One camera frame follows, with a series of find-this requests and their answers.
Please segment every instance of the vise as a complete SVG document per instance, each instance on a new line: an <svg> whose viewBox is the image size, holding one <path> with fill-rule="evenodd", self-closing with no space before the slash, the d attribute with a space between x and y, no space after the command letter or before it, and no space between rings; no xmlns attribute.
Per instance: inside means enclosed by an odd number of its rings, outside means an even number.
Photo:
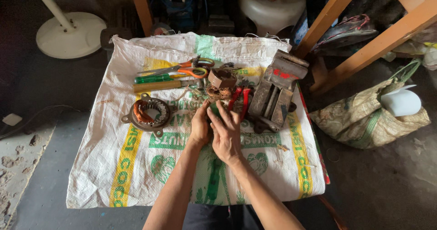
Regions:
<svg viewBox="0 0 437 230"><path fill-rule="evenodd" d="M292 103L298 79L308 73L308 62L277 50L272 63L264 72L248 109L248 119L254 123L254 131L278 132L289 112L296 110Z"/></svg>

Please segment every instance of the hand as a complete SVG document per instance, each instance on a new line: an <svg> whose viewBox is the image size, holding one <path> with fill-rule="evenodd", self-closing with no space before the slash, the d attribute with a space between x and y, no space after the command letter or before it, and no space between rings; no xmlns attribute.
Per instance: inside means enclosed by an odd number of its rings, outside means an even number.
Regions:
<svg viewBox="0 0 437 230"><path fill-rule="evenodd" d="M214 131L212 148L218 158L230 166L243 157L241 153L240 116L233 111L228 113L220 100L216 104L224 123L214 115L211 108L208 108L207 113L212 121L211 128Z"/></svg>
<svg viewBox="0 0 437 230"><path fill-rule="evenodd" d="M208 143L208 123L206 122L206 109L211 103L209 100L205 100L202 106L197 109L196 114L194 114L191 120L191 134L190 139L201 147Z"/></svg>

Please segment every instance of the forearm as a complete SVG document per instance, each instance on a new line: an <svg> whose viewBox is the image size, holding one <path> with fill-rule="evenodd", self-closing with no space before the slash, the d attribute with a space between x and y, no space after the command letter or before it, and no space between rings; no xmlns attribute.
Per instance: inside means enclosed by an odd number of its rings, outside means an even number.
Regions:
<svg viewBox="0 0 437 230"><path fill-rule="evenodd" d="M201 146L189 139L150 211L145 229L182 229Z"/></svg>
<svg viewBox="0 0 437 230"><path fill-rule="evenodd" d="M230 165L230 168L266 230L304 229L295 216L250 167L246 159L237 160Z"/></svg>

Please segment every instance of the scissors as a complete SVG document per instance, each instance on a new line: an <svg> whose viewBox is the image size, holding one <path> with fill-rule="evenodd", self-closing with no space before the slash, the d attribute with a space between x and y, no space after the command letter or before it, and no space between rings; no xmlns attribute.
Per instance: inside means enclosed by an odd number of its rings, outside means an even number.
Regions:
<svg viewBox="0 0 437 230"><path fill-rule="evenodd" d="M193 58L187 62L179 63L178 65L173 66L173 67L164 68L164 69L152 69L152 70L147 70L147 71L141 71L141 72L138 72L138 74L153 73L153 74L150 74L150 76L156 76L156 75L161 75L164 73L177 71L180 73L190 74L198 79L206 77L206 75L208 74L208 70L206 70L203 67L196 67L197 65L212 67L215 65L215 62L212 59L197 57L197 58Z"/></svg>

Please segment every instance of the copper coil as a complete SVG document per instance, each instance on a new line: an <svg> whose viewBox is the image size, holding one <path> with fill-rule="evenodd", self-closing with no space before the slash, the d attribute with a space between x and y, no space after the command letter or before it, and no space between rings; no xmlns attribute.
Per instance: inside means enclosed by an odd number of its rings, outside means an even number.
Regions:
<svg viewBox="0 0 437 230"><path fill-rule="evenodd" d="M155 122L147 113L144 112L144 107L148 105L147 101L138 100L134 103L133 111L134 115L137 117L138 121L141 122Z"/></svg>

